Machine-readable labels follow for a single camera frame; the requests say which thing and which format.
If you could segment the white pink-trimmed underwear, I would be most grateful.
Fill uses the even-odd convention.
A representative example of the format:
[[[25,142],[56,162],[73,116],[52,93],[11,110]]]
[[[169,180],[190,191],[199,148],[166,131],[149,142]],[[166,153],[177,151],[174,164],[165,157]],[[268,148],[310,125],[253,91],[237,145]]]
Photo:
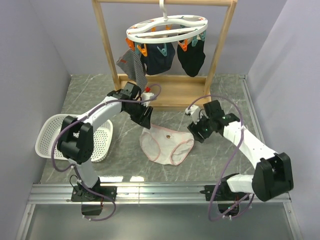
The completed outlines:
[[[152,124],[139,137],[140,147],[153,163],[180,165],[192,150],[195,140],[191,133],[175,131]]]

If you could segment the white oval clip hanger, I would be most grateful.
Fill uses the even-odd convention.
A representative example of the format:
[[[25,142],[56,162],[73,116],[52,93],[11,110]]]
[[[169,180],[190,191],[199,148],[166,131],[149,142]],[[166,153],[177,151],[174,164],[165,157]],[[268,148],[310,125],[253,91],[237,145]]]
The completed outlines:
[[[126,30],[128,39],[141,44],[163,44],[192,39],[207,30],[209,22],[198,15],[168,15],[165,2],[159,7],[163,16],[139,22]]]

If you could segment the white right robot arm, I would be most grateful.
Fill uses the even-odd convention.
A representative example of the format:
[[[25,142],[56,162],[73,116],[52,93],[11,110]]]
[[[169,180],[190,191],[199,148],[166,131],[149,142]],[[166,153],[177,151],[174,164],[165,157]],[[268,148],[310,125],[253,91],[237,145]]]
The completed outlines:
[[[217,200],[231,200],[238,193],[254,194],[263,202],[287,193],[294,188],[291,159],[286,153],[277,153],[255,137],[233,113],[226,114],[220,102],[214,100],[185,109],[192,122],[187,127],[200,143],[212,133],[237,146],[254,168],[253,174],[234,173],[221,179]]]

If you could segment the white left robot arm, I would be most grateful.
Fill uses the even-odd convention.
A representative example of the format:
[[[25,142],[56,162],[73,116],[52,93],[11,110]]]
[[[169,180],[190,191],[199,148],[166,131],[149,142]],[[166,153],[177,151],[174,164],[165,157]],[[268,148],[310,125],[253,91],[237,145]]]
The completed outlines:
[[[146,91],[136,84],[127,82],[124,88],[112,90],[92,109],[77,116],[66,116],[60,133],[53,142],[52,149],[58,150],[70,163],[77,177],[76,194],[89,202],[114,202],[116,189],[103,187],[100,177],[94,170],[92,155],[94,151],[94,133],[106,121],[125,112],[137,125],[150,129],[153,107],[150,102],[158,94]]]

